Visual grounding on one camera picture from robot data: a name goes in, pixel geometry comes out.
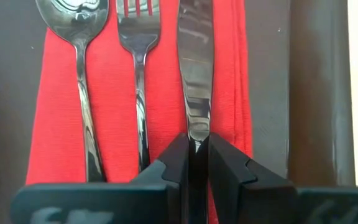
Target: fork handle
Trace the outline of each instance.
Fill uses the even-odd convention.
[[[139,149],[139,172],[150,165],[149,142],[147,140],[146,99],[145,99],[145,60],[146,51],[132,53],[135,63],[136,116]]]
[[[85,144],[85,169],[87,182],[105,182],[106,176],[103,171],[100,151],[94,131],[91,105],[86,86],[85,74],[85,50],[86,44],[76,44],[76,66],[78,90],[80,91],[81,112],[83,122],[83,134]]]

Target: dark brown table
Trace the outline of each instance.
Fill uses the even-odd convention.
[[[354,184],[346,2],[246,7],[255,160],[297,184]],[[25,181],[44,35],[35,2],[0,0],[0,223]]]

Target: spoon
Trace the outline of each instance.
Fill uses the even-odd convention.
[[[76,51],[78,89],[80,91],[85,167],[87,182],[104,182],[102,162],[86,86],[86,46],[101,32],[108,18],[109,0],[35,0],[42,18],[59,37]]]

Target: fork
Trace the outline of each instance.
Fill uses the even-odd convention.
[[[121,45],[134,58],[139,172],[150,164],[145,101],[145,61],[161,33],[159,0],[116,0]]]

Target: stainless steel cutlery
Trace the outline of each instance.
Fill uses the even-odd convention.
[[[141,172],[150,164],[146,122],[145,62],[147,52],[157,45],[160,38],[160,3],[159,0],[116,0],[116,8],[119,40],[134,57],[139,172]]]
[[[181,0],[178,58],[185,96],[189,151],[189,223],[208,222],[208,136],[214,70],[212,0]]]
[[[36,0],[42,18],[59,37],[76,50],[78,89],[80,91],[85,166],[87,182],[106,180],[92,122],[91,106],[86,86],[86,46],[100,33],[108,18],[109,0]]]

